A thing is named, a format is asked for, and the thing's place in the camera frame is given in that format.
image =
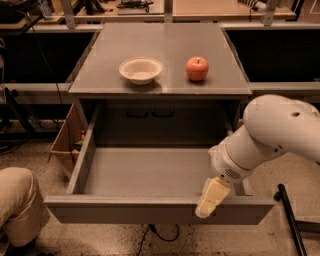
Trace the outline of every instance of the person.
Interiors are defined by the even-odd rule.
[[[5,256],[23,256],[48,223],[49,211],[29,169],[2,169],[0,181],[0,227],[10,242]]]

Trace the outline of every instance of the red apple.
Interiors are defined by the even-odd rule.
[[[208,70],[208,61],[203,57],[192,57],[186,65],[187,76],[193,82],[203,81],[207,77]]]

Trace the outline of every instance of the concrete floor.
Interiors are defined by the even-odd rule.
[[[55,157],[49,160],[53,141],[29,141],[0,156],[0,169],[26,167],[38,178],[43,196],[64,194],[68,179]],[[287,153],[264,163],[250,178],[254,195],[272,197],[285,184],[299,220],[320,222],[320,166]],[[147,225],[61,224],[52,215],[28,255],[51,252],[57,256],[136,255]],[[297,255],[283,206],[276,202],[266,218],[255,226],[179,225],[172,243],[148,232],[140,255]],[[157,226],[163,237],[173,237],[174,225]],[[302,233],[308,255],[320,255],[320,234]],[[3,255],[7,244],[0,244]]]

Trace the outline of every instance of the black cable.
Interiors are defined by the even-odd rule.
[[[142,237],[142,239],[141,239],[140,247],[139,247],[139,251],[138,251],[138,253],[137,253],[137,256],[139,256],[140,253],[141,253],[143,242],[144,242],[144,240],[145,240],[145,238],[146,238],[146,235],[147,235],[147,233],[148,233],[149,230],[151,230],[154,234],[156,234],[156,236],[157,236],[158,238],[160,238],[160,240],[170,243],[170,242],[176,241],[176,240],[178,239],[179,235],[180,235],[180,229],[179,229],[179,226],[178,226],[177,224],[176,224],[176,228],[177,228],[177,233],[176,233],[175,237],[172,238],[172,239],[167,239],[167,238],[164,238],[164,237],[160,236],[160,234],[158,233],[155,225],[149,224],[149,225],[148,225],[148,228],[145,230],[145,232],[144,232],[144,234],[143,234],[143,237]]]
[[[176,236],[174,238],[172,238],[172,239],[166,239],[166,238],[163,238],[162,236],[160,236],[155,225],[149,224],[149,227],[150,227],[151,231],[157,235],[157,237],[159,237],[162,241],[165,241],[165,242],[174,242],[174,241],[176,241],[178,239],[178,237],[179,237],[179,234],[180,234],[180,230],[179,230],[179,226],[178,225],[176,225],[176,228],[177,228]]]
[[[62,113],[63,113],[63,111],[64,111],[64,109],[63,109],[63,101],[62,101],[62,96],[61,96],[61,92],[60,92],[60,89],[59,89],[59,85],[58,85],[58,83],[57,83],[56,76],[55,76],[54,72],[52,71],[52,69],[51,69],[51,67],[50,67],[50,64],[49,64],[47,58],[46,58],[45,55],[44,55],[42,46],[41,46],[41,44],[40,44],[40,40],[39,40],[38,35],[37,35],[37,33],[36,33],[36,31],[35,31],[35,29],[34,29],[34,27],[33,27],[32,21],[31,21],[31,19],[30,19],[30,17],[28,16],[27,13],[22,12],[22,11],[19,11],[19,10],[16,10],[16,12],[22,13],[22,14],[28,19],[28,22],[29,22],[30,25],[31,25],[31,29],[32,29],[32,31],[33,31],[34,37],[36,38],[36,42],[37,42],[37,44],[38,44],[38,47],[39,47],[41,56],[42,56],[42,58],[43,58],[43,60],[44,60],[44,62],[45,62],[45,64],[46,64],[46,66],[47,66],[47,68],[48,68],[48,71],[50,72],[50,74],[51,74],[51,76],[52,76],[52,78],[53,78],[53,81],[54,81],[54,83],[55,83],[55,85],[56,85],[56,87],[57,87],[57,91],[58,91],[58,95],[59,95],[59,100],[60,100],[60,104],[61,104],[61,109],[62,109]],[[73,157],[73,155],[72,155],[72,147],[71,147],[71,142],[70,142],[70,140],[71,140],[70,127],[69,127],[69,123],[68,123],[68,119],[67,119],[67,118],[65,119],[65,123],[66,123],[67,129],[68,129],[68,140],[69,140],[68,146],[69,146],[69,152],[70,152],[70,156],[71,156],[72,163],[75,165],[76,161],[75,161],[75,159],[74,159],[74,157]]]
[[[142,237],[141,242],[140,242],[140,247],[139,247],[139,250],[138,250],[137,256],[139,256],[139,255],[140,255],[140,253],[141,253],[142,245],[143,245],[144,239],[146,238],[146,235],[147,235],[147,233],[148,233],[149,229],[150,229],[150,226],[148,226],[148,228],[146,229],[146,231],[144,231],[143,237]]]
[[[0,67],[2,66],[2,68],[0,69],[1,71],[1,74],[0,74],[0,97],[2,97],[3,99],[5,99],[5,92],[4,92],[4,66],[5,66],[5,61],[4,61],[4,58],[1,57],[1,54],[0,54]]]
[[[27,140],[22,140],[21,142],[13,145],[15,148],[10,149],[10,147],[12,146],[11,143],[9,141],[6,142],[6,144],[0,145],[0,149],[4,146],[7,146],[8,149],[5,149],[4,152],[0,153],[0,156],[4,156],[4,155],[8,155],[16,150],[18,150],[25,142],[27,142]]]
[[[251,7],[250,8],[250,11],[249,11],[249,22],[251,22],[251,20],[252,20],[252,16],[251,16],[252,11],[258,11],[258,8],[257,7]]]

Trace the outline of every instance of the white bowl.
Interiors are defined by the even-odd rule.
[[[121,63],[120,74],[137,85],[150,83],[162,71],[162,64],[152,58],[139,57]]]

